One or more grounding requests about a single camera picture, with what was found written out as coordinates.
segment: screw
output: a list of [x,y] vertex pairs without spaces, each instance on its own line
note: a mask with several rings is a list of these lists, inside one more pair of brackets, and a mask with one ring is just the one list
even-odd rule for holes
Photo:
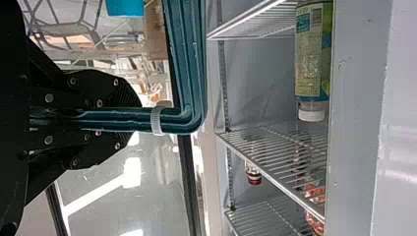
[[46,145],[50,146],[53,143],[53,136],[46,136],[45,140],[43,141]]
[[77,158],[75,158],[75,159],[73,159],[73,161],[71,162],[71,165],[73,165],[73,167],[76,167],[79,163],[80,163],[80,161],[79,161]]
[[48,94],[45,96],[45,101],[46,101],[47,103],[51,103],[51,102],[53,101],[53,94],[52,94],[52,93],[48,93]]
[[103,106],[103,101],[101,99],[99,99],[96,103],[97,107],[101,107]]
[[77,79],[75,79],[74,77],[70,79],[70,85],[74,86],[77,84]]

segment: blue object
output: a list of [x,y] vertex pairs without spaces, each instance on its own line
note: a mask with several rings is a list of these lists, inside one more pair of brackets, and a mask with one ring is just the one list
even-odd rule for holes
[[[205,0],[164,0],[164,13],[180,105],[160,113],[163,133],[197,131],[208,112]],[[85,110],[77,125],[84,130],[152,132],[152,108],[101,107]]]
[[143,0],[106,0],[110,17],[139,18],[145,15]]

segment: bottle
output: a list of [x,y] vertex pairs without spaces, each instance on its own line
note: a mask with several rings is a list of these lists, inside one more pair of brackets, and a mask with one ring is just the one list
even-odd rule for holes
[[262,183],[260,171],[248,161],[245,161],[245,173],[250,185],[260,185]]
[[296,9],[295,95],[300,120],[326,117],[330,90],[331,0],[302,1]]

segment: refrigerator shelf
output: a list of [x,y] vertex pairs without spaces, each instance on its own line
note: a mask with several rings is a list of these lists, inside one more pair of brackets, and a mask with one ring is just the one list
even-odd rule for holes
[[325,223],[326,126],[296,121],[217,136],[284,194]]
[[298,0],[265,0],[214,29],[208,40],[292,37]]
[[238,236],[311,236],[304,210],[286,196],[225,213]]

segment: bottle label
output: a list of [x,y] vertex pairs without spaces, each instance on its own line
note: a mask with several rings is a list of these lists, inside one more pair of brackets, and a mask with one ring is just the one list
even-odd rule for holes
[[328,100],[331,66],[332,3],[297,8],[295,94]]

